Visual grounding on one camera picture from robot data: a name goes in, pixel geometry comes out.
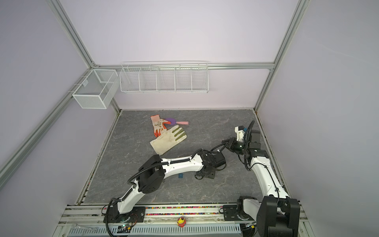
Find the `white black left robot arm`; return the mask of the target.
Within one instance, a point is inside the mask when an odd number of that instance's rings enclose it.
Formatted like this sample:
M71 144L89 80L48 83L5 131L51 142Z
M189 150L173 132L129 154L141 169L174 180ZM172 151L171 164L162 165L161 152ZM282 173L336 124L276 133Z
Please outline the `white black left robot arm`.
M136 203L146 194L157 191L164 179L193 172L195 179L214 179L216 172L225 169L226 158L220 151L197 150L187 157L164 159L160 155L149 158L127 181L130 188L119 198L112 198L104 214L104 223L122 223L133 215Z

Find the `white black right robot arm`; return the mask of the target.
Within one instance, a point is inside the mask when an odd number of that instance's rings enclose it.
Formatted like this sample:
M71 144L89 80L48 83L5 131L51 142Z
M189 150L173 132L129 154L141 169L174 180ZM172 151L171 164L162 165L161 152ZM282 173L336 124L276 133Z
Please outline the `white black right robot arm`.
M291 198L277 179L266 151L261 148L260 132L237 126L236 137L227 149L243 159L248 171L253 171L261 192L262 201L241 196L237 201L239 218L252 218L261 237L296 237L299 231L301 207Z

